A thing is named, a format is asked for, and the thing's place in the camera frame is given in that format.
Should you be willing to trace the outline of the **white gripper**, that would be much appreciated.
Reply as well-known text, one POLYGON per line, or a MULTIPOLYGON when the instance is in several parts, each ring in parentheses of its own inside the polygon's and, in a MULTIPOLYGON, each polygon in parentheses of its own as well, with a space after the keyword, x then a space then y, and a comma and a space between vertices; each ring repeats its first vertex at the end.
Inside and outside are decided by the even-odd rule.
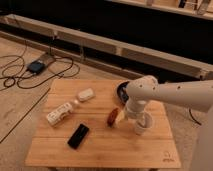
POLYGON ((125 112, 121 110, 115 119, 115 126, 118 126, 120 123, 125 121, 126 116, 131 119, 137 119, 142 116, 140 123, 142 127, 146 128, 146 113, 143 113, 145 106, 145 101, 134 101, 132 99, 128 99, 125 104, 125 112))

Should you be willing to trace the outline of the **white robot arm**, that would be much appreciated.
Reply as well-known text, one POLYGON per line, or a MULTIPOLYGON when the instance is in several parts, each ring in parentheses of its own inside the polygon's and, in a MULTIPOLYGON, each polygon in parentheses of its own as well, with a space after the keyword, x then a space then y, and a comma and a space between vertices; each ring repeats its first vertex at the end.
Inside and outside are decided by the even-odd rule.
POLYGON ((189 171, 213 171, 213 80, 164 83, 151 75, 126 81, 117 87, 127 117, 136 119, 150 100, 206 113, 189 171))

